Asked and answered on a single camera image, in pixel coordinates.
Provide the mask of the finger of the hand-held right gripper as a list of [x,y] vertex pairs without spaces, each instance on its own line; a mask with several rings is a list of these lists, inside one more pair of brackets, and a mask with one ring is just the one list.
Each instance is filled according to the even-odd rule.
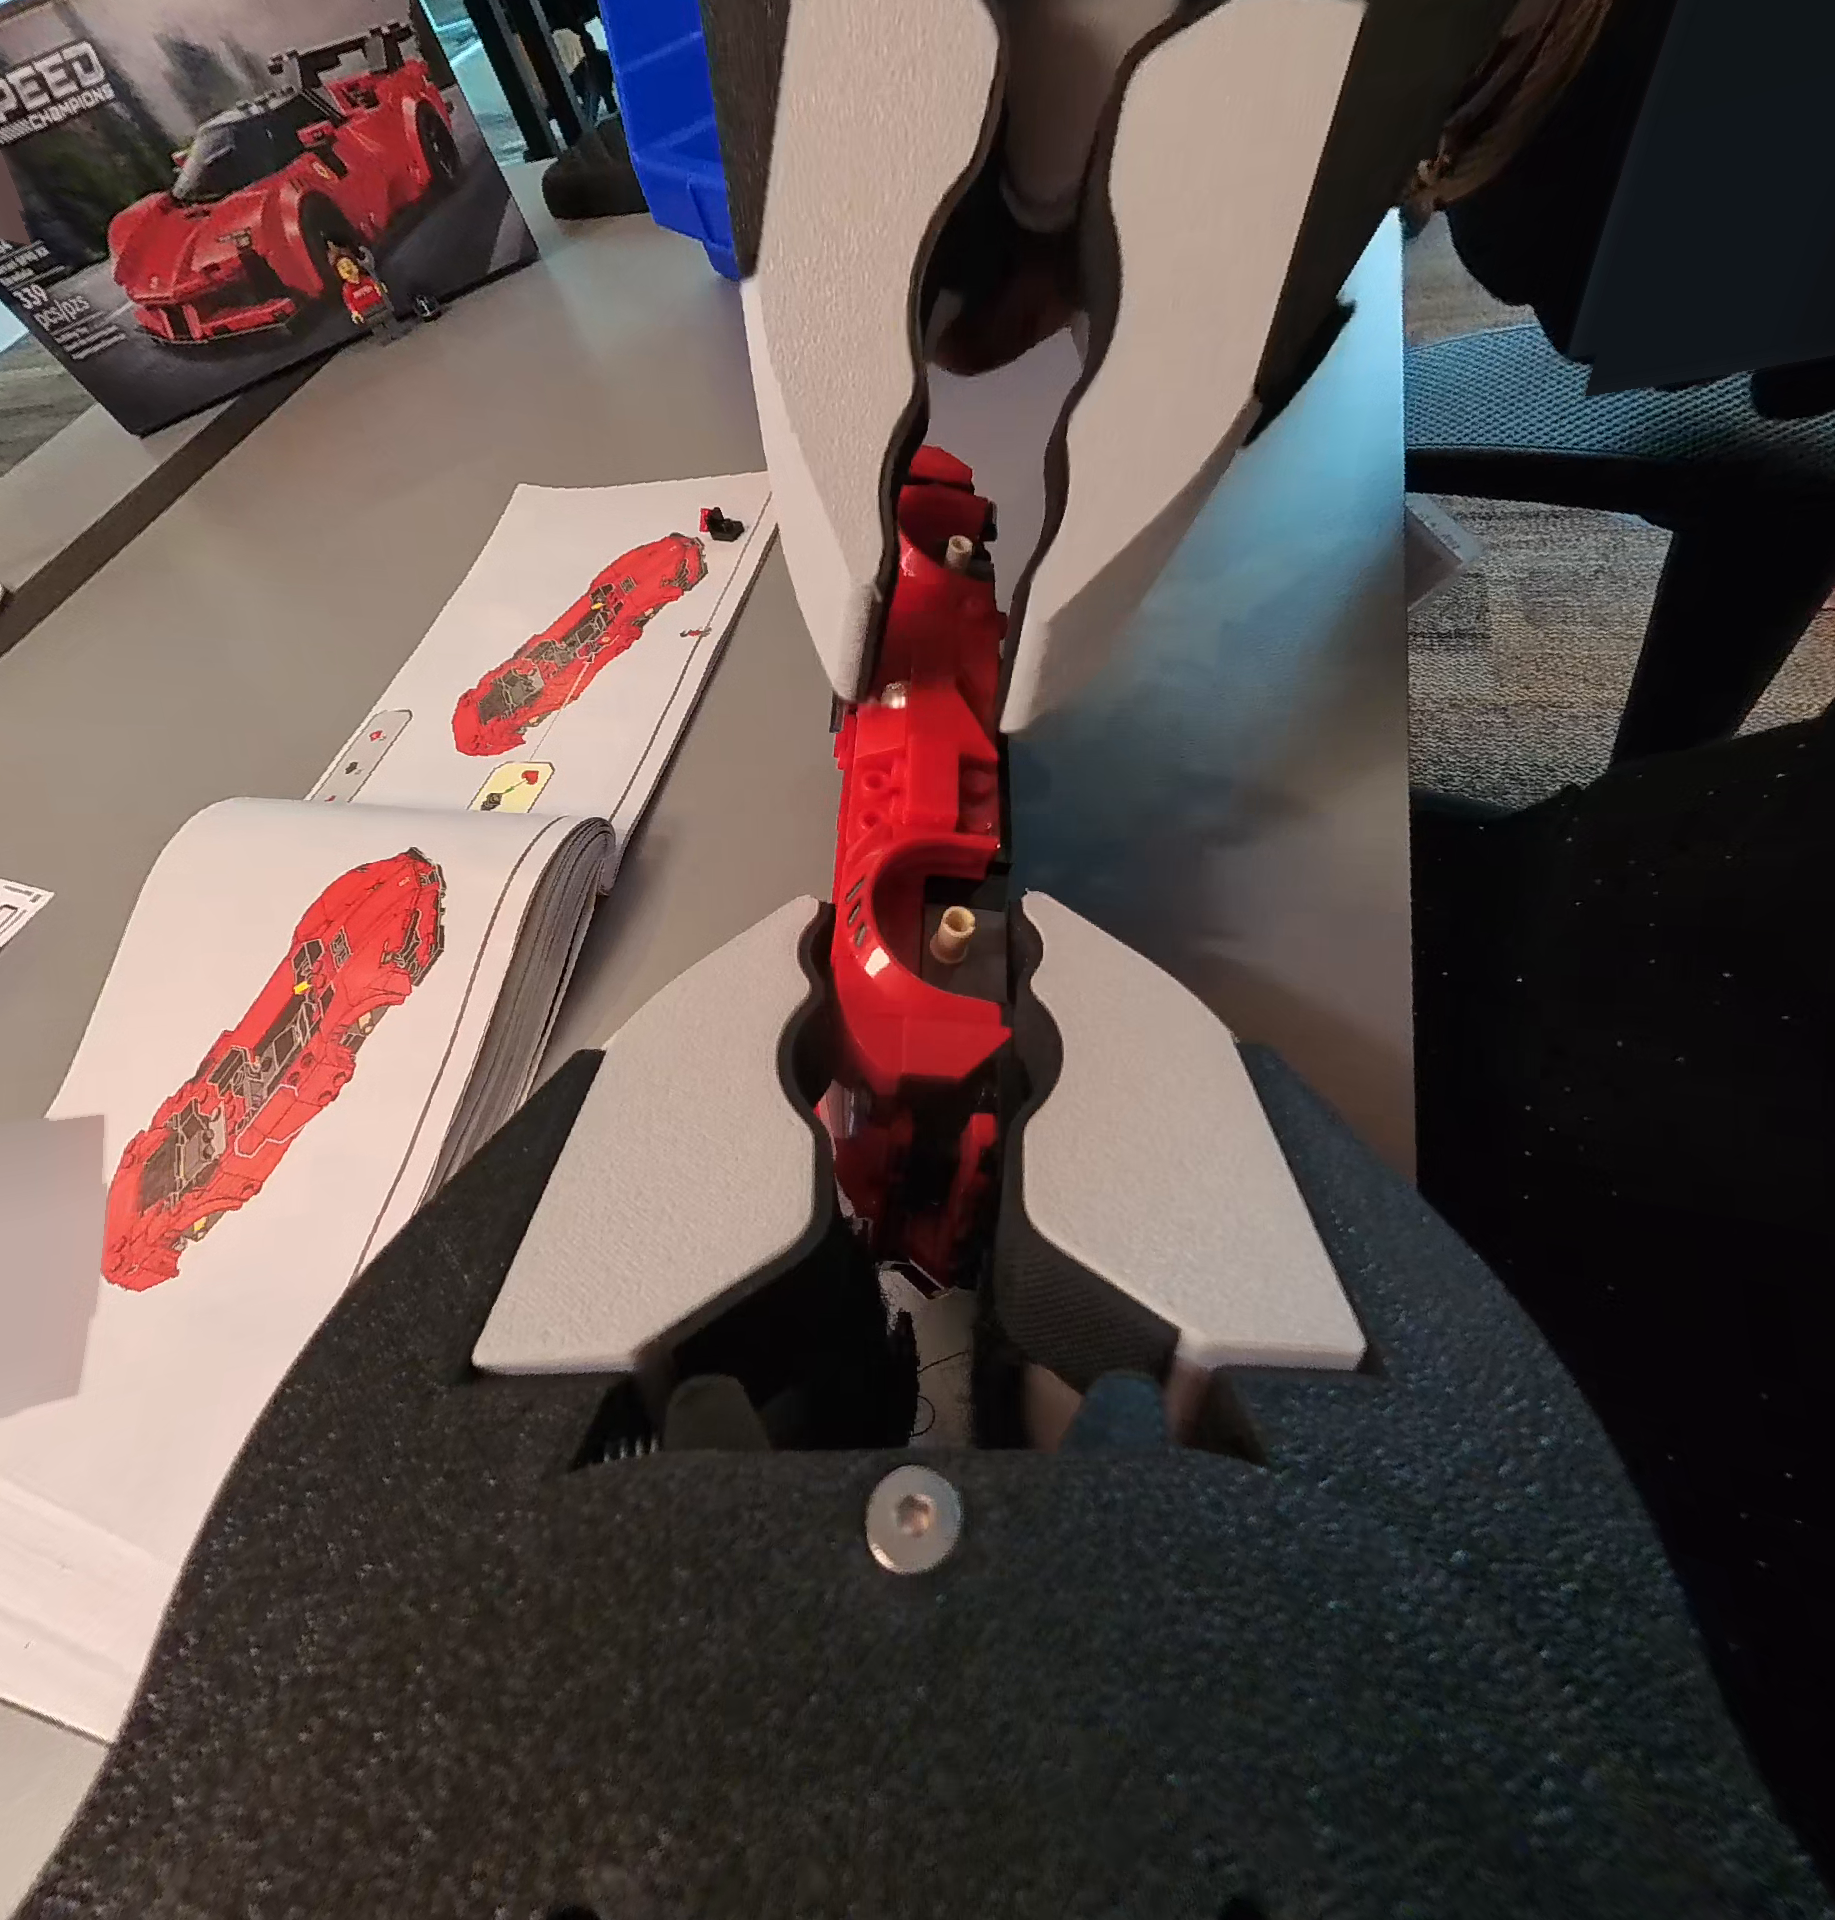
[[1099,676],[1255,425],[1363,14],[1219,5],[1129,59],[1078,224],[1090,344],[1046,450],[1003,733]]
[[896,579],[892,473],[927,398],[923,275],[987,154],[1002,60],[983,2],[790,7],[742,301],[791,584],[848,700],[867,692]]

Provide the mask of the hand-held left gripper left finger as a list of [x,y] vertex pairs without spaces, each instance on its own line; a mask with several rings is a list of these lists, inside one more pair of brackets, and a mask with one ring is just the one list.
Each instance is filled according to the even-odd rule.
[[479,1335],[483,1371],[661,1375],[808,1240],[812,1128],[780,1044],[808,1003],[818,915],[790,900],[612,1035]]

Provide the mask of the black cloth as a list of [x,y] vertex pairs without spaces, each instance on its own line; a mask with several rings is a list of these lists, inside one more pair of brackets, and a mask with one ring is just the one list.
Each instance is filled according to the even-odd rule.
[[625,121],[606,115],[553,159],[540,179],[547,212],[561,224],[648,212]]

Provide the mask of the office chair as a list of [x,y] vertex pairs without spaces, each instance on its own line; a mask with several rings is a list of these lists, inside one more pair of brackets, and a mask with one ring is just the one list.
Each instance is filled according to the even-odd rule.
[[1748,375],[1591,397],[1535,323],[1405,354],[1416,493],[1636,515],[1673,535],[1613,760],[1740,730],[1835,589],[1835,409],[1757,411]]

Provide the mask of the blue plastic bin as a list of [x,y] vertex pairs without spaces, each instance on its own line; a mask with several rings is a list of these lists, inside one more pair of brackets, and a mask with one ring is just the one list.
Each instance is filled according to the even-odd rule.
[[602,2],[627,147],[649,217],[698,240],[735,283],[737,253],[722,173],[710,59],[698,2]]

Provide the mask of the lego set box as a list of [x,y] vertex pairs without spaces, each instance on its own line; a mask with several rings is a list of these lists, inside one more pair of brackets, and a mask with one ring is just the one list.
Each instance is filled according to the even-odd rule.
[[136,436],[539,256],[462,5],[0,5],[0,306]]

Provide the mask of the lego instruction booklet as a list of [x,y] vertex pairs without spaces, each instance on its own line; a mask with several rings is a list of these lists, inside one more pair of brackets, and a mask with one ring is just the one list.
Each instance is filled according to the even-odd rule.
[[774,531],[764,471],[519,488],[312,797],[162,852],[0,1129],[7,1703],[114,1738],[259,1410],[539,1073]]

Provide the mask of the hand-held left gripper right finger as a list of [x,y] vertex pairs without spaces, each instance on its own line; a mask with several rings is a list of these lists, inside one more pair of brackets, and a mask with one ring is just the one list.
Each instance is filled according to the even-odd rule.
[[1046,893],[1013,953],[988,1419],[1070,1424],[1132,1373],[1162,1424],[1234,1424],[1228,1371],[1358,1373],[1368,1340],[1219,1013]]

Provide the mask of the red lego car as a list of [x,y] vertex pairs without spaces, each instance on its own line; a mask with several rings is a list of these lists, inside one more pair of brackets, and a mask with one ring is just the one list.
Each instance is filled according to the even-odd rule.
[[877,678],[843,708],[834,844],[834,1079],[822,1113],[853,1228],[928,1299],[987,1281],[1017,1052],[1006,617],[995,505],[923,445],[896,504]]

